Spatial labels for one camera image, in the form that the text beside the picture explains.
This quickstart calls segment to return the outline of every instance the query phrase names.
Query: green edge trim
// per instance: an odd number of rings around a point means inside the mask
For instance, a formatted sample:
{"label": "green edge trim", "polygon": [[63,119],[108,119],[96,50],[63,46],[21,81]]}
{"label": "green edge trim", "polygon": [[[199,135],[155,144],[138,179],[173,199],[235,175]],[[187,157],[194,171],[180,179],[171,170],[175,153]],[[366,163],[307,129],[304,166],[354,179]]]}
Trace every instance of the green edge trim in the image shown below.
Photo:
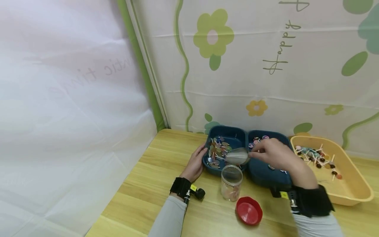
{"label": "green edge trim", "polygon": [[180,83],[180,92],[182,94],[182,97],[183,97],[183,100],[184,100],[185,104],[189,108],[189,115],[188,115],[188,117],[186,119],[186,131],[189,132],[188,127],[189,127],[190,119],[191,119],[191,117],[193,115],[193,109],[192,109],[192,105],[188,102],[186,94],[185,94],[185,91],[184,91],[185,84],[186,84],[186,79],[187,79],[187,76],[188,76],[188,72],[190,70],[190,65],[188,63],[188,59],[186,57],[186,54],[184,53],[183,46],[182,46],[182,44],[180,42],[180,37],[179,37],[179,14],[180,14],[180,10],[182,9],[182,6],[183,6],[183,0],[179,0],[178,1],[178,5],[177,5],[176,10],[175,10],[175,22],[174,22],[175,28],[174,28],[174,34],[175,34],[176,45],[177,45],[177,47],[178,47],[178,49],[180,51],[180,54],[183,56],[185,64],[186,64],[186,71],[184,72],[182,81]]}
{"label": "green edge trim", "polygon": [[379,118],[379,112],[377,112],[376,114],[374,114],[373,116],[369,117],[368,119],[365,119],[365,120],[362,120],[360,122],[356,122],[355,124],[352,124],[350,125],[349,127],[347,127],[345,129],[345,131],[343,131],[342,133],[342,139],[343,139],[343,144],[342,144],[342,148],[343,149],[347,149],[349,147],[349,133],[359,127],[359,126],[362,126],[366,123],[369,123],[369,122],[373,122],[374,120],[378,119]]}
{"label": "green edge trim", "polygon": [[[161,112],[161,109],[159,108],[159,104],[158,104],[157,97],[156,97],[155,92],[154,92],[153,85],[152,85],[151,80],[150,80],[149,73],[147,72],[147,67],[145,65],[145,61],[144,61],[143,56],[142,56],[141,48],[139,47],[137,36],[136,36],[135,31],[134,31],[132,19],[130,18],[130,14],[129,14],[129,11],[128,11],[128,6],[127,6],[125,0],[117,0],[117,4],[118,4],[118,7],[119,7],[121,16],[122,16],[122,18],[124,20],[126,31],[128,32],[128,35],[129,35],[130,43],[132,44],[133,51],[134,51],[134,53],[136,55],[136,59],[137,59],[137,62],[138,62],[139,69],[141,70],[141,74],[142,74],[143,80],[145,82],[147,96],[149,98],[150,105],[151,105],[151,108],[152,108],[152,111],[153,111],[153,116],[154,116],[155,124],[157,126],[157,131],[159,132],[160,130],[165,129],[166,125],[164,124],[164,119],[163,119],[163,116],[162,116],[162,112]],[[141,35],[142,43],[143,43],[143,46],[144,46],[144,49],[145,49],[145,52],[146,52],[146,57],[147,57],[147,60],[148,60],[148,62],[150,64],[150,60],[149,60],[149,57],[147,56],[147,51],[146,51],[145,43],[144,43],[144,40],[142,38],[142,34],[141,34],[141,30],[140,30],[137,18],[136,18],[136,22],[137,22],[139,33]],[[154,79],[155,86],[157,87],[157,83],[155,81],[154,75],[153,75],[153,79]],[[159,100],[160,100],[161,105],[162,105],[163,113],[166,116],[166,113],[164,112],[163,103],[162,103],[162,100],[161,100],[160,96],[159,96]]]}

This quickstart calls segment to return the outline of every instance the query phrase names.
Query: clear plastic jar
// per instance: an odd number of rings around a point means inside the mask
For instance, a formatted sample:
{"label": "clear plastic jar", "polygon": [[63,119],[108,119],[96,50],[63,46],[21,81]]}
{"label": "clear plastic jar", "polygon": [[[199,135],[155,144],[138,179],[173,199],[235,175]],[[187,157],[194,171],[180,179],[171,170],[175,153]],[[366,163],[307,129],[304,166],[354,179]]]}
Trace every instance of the clear plastic jar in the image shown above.
{"label": "clear plastic jar", "polygon": [[243,174],[235,165],[227,165],[221,171],[221,195],[224,199],[235,202],[240,196]]}

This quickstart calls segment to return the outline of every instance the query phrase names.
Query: wooden table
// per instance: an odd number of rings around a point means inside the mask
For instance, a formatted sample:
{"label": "wooden table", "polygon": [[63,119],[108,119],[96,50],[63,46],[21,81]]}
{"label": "wooden table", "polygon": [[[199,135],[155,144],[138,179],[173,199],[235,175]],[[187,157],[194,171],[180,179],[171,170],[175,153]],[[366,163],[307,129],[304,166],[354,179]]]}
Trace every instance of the wooden table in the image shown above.
{"label": "wooden table", "polygon": [[[86,237],[147,236],[175,177],[206,137],[169,129],[160,131]],[[360,158],[352,160],[373,188],[375,198],[353,207],[334,205],[334,215],[346,236],[378,236],[379,162]],[[236,203],[222,198],[220,183],[219,177],[206,171],[196,181],[196,186],[207,194],[202,202],[191,199],[182,237],[297,236],[288,200],[272,198],[268,189],[244,177],[241,196],[252,197],[263,209],[263,219],[258,227],[245,226],[235,215]]]}

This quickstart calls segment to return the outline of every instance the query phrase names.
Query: wall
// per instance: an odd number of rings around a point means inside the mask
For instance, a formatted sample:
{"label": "wall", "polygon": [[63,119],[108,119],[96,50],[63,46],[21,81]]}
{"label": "wall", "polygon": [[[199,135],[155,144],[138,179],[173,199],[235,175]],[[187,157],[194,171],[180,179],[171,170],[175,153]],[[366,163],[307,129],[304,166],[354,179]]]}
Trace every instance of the wall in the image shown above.
{"label": "wall", "polygon": [[378,0],[127,3],[171,128],[326,137],[377,158]]}
{"label": "wall", "polygon": [[156,134],[112,0],[0,2],[0,235],[84,236]]}

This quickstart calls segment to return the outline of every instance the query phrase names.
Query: hand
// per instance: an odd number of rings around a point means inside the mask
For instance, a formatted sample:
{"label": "hand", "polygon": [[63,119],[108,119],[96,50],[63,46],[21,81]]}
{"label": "hand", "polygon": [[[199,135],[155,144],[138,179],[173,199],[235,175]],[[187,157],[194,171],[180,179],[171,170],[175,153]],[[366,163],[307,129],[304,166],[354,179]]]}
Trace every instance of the hand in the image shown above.
{"label": "hand", "polygon": [[179,177],[188,179],[193,183],[203,172],[202,158],[207,152],[208,148],[204,148],[205,143],[199,146],[196,151],[191,155],[186,168],[184,168],[182,174]]}
{"label": "hand", "polygon": [[279,170],[289,171],[293,166],[304,163],[288,146],[276,138],[263,139],[253,147],[249,156],[268,163]]}
{"label": "hand", "polygon": [[295,186],[304,189],[318,188],[316,176],[311,168],[278,139],[264,139],[251,151],[250,157],[268,163],[275,169],[288,171]]}

